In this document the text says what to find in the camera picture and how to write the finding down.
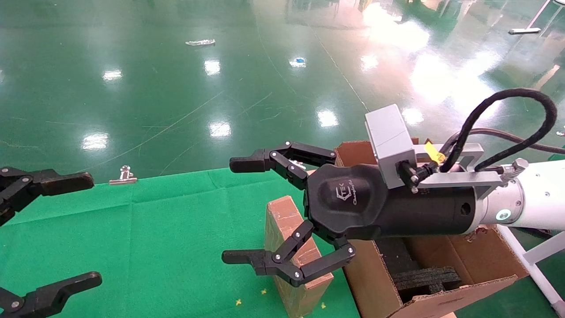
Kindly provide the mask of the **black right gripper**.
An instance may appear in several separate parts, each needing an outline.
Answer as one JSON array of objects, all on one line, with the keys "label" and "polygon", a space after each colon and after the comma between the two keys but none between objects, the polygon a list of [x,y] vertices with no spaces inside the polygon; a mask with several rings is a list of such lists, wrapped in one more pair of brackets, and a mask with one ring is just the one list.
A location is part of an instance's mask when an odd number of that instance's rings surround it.
[{"label": "black right gripper", "polygon": [[[356,255],[347,239],[420,237],[466,233],[474,221],[472,187],[389,189],[377,165],[337,167],[333,150],[287,141],[230,158],[233,173],[274,171],[305,190],[305,220],[275,251],[227,250],[225,264],[251,265],[257,276],[278,276],[299,287],[349,264]],[[297,163],[320,167],[312,175]],[[303,266],[292,263],[313,234],[329,238],[335,251]]]}]

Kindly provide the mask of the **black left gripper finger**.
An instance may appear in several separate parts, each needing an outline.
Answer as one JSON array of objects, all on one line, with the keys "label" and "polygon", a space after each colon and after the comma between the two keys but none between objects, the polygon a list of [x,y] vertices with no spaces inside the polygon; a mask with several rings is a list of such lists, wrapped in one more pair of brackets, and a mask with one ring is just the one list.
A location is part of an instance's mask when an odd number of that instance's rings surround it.
[{"label": "black left gripper finger", "polygon": [[101,284],[101,274],[89,272],[47,284],[22,297],[5,288],[0,288],[0,307],[2,309],[0,316],[2,318],[48,318],[62,312],[72,295],[96,288]]},{"label": "black left gripper finger", "polygon": [[94,180],[87,172],[60,175],[53,169],[23,171],[2,167],[0,171],[0,225],[5,225],[18,212],[38,197],[54,197],[92,189]]}]

